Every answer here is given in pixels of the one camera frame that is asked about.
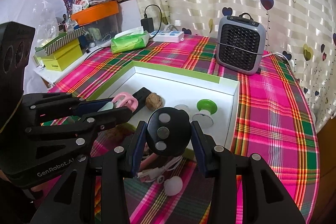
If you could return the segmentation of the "brown walnut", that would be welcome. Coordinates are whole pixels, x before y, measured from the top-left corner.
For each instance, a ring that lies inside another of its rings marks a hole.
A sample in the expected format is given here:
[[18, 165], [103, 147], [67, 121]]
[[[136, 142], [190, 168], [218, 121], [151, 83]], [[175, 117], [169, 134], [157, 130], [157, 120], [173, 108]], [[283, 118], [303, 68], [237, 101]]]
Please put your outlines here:
[[119, 124], [104, 131], [106, 138], [114, 143], [122, 142], [126, 137], [134, 134], [135, 127], [129, 123]]
[[150, 93], [146, 97], [145, 104], [150, 111], [155, 111], [163, 106], [163, 101], [157, 93]]

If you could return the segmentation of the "pink clip small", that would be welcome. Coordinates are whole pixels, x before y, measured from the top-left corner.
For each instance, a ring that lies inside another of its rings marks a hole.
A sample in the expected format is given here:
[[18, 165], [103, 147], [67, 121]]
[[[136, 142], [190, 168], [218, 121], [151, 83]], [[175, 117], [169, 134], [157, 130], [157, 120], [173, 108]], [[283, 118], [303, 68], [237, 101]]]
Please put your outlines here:
[[127, 107], [132, 112], [135, 112], [136, 108], [138, 108], [138, 100], [127, 92], [121, 92], [101, 107], [98, 112], [120, 107]]

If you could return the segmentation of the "black rectangular device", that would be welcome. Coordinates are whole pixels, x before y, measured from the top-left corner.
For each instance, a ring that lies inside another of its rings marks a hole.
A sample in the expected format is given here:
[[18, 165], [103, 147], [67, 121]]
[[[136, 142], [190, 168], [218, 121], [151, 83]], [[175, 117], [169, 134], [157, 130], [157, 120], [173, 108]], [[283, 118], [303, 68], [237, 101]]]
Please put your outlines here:
[[151, 94], [151, 91], [143, 87], [133, 94], [133, 97], [138, 101], [138, 106], [134, 110], [133, 115], [137, 114], [143, 107], [146, 106], [146, 98]]

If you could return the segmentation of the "pink clip large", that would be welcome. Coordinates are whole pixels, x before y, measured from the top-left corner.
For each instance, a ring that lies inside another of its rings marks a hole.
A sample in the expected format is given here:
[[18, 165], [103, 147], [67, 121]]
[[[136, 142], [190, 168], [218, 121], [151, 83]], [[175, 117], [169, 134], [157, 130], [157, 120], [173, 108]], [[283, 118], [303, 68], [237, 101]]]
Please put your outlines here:
[[142, 157], [141, 164], [139, 166], [139, 171], [143, 171], [148, 165], [151, 165], [155, 160], [158, 159], [158, 155], [151, 152], [147, 143], [145, 143], [145, 148], [143, 150], [145, 155]]

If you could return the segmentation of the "black oval three-button pad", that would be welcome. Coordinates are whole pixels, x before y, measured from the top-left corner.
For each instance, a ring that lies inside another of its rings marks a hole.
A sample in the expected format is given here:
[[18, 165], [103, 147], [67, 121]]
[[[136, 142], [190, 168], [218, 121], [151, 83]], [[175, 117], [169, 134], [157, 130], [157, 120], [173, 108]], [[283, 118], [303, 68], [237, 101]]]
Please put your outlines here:
[[159, 156], [181, 156], [191, 139], [190, 118], [185, 110], [162, 107], [150, 116], [147, 123], [146, 142]]

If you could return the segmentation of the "white round bulb light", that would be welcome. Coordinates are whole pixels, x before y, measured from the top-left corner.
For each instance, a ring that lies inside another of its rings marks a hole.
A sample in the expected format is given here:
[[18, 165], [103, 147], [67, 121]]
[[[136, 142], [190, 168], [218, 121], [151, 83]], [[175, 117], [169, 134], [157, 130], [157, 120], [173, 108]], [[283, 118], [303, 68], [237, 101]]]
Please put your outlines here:
[[182, 190], [183, 181], [179, 176], [173, 176], [164, 182], [163, 187], [165, 195], [175, 196]]

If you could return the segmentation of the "white round timer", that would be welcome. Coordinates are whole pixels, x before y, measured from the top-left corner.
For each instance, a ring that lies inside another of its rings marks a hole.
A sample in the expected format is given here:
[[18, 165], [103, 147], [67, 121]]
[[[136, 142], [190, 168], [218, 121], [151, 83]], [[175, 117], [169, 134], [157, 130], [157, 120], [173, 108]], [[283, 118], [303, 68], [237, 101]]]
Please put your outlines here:
[[178, 109], [178, 110], [183, 110], [183, 111], [185, 111], [187, 113], [190, 111], [189, 107], [187, 105], [185, 105], [185, 104], [175, 105], [174, 107], [176, 109]]

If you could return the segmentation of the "green white suction stamp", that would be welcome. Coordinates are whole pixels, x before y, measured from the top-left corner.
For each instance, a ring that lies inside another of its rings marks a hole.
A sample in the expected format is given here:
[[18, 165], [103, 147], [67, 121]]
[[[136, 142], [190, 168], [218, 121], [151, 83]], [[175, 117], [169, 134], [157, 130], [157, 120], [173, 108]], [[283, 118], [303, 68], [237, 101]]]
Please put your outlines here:
[[216, 103], [209, 99], [202, 99], [197, 103], [198, 112], [192, 116], [192, 121], [197, 121], [202, 129], [214, 125], [213, 115], [217, 112]]

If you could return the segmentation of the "yellow shoe box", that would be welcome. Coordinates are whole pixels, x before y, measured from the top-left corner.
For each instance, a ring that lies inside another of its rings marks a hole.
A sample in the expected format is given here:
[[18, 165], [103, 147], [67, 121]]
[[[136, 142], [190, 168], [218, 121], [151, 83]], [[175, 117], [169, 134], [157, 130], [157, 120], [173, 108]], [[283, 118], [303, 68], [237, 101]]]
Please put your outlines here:
[[80, 42], [78, 39], [74, 39], [51, 55], [40, 57], [40, 60], [46, 69], [62, 72], [82, 55]]

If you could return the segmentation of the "striped box lid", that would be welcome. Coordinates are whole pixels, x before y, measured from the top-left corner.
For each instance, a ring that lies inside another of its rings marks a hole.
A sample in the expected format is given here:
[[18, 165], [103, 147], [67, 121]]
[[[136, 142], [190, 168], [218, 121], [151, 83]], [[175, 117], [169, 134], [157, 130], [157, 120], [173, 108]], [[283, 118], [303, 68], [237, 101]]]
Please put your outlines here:
[[78, 28], [72, 32], [63, 32], [58, 37], [48, 42], [46, 45], [42, 47], [36, 47], [35, 55], [37, 57], [45, 57], [52, 55], [52, 53], [54, 53], [55, 51], [64, 47], [65, 45], [77, 39], [78, 37], [83, 36], [84, 34], [85, 34], [84, 27]]

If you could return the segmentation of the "clear plastic bag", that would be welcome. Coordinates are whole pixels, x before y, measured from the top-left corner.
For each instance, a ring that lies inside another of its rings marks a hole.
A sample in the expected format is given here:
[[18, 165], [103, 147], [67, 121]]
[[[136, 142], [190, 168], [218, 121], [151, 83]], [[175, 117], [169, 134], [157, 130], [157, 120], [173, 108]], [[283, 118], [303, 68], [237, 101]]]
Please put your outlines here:
[[33, 8], [35, 27], [34, 47], [43, 47], [59, 35], [59, 26], [54, 7], [47, 1], [36, 3]]

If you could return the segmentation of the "green tissue pack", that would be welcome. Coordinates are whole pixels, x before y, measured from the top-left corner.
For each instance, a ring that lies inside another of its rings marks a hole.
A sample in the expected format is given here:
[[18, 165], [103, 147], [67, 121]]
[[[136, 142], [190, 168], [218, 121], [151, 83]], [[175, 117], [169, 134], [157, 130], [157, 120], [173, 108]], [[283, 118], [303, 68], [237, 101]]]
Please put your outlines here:
[[145, 48], [149, 41], [149, 33], [143, 27], [132, 28], [116, 34], [111, 40], [113, 54]]

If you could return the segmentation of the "green white open box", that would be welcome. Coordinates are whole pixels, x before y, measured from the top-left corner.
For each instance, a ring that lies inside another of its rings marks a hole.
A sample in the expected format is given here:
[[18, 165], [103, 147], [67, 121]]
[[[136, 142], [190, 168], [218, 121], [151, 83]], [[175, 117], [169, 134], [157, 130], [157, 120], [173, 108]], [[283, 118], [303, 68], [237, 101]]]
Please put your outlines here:
[[231, 148], [238, 115], [238, 81], [181, 68], [131, 61], [89, 96], [89, 100], [112, 98], [120, 92], [133, 94], [143, 87], [157, 93], [166, 107], [187, 105], [189, 116], [198, 112], [198, 101], [214, 101], [218, 107], [213, 115], [214, 125], [202, 130], [211, 135], [215, 143], [226, 149]]

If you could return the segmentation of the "black charger adapter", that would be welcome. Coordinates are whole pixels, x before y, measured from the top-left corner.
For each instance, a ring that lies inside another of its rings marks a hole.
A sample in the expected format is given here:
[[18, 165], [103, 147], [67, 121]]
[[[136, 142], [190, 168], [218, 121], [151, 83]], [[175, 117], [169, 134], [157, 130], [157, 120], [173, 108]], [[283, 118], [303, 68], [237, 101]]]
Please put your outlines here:
[[140, 22], [144, 31], [147, 31], [148, 33], [152, 33], [154, 31], [153, 18], [143, 18]]

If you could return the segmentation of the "grey mini heater fan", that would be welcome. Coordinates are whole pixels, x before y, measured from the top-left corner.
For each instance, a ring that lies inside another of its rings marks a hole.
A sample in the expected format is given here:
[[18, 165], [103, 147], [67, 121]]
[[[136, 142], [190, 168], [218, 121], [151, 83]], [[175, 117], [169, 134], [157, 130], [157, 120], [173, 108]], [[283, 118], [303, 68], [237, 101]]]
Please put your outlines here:
[[230, 70], [254, 75], [264, 53], [266, 30], [247, 13], [226, 15], [218, 28], [217, 62]]

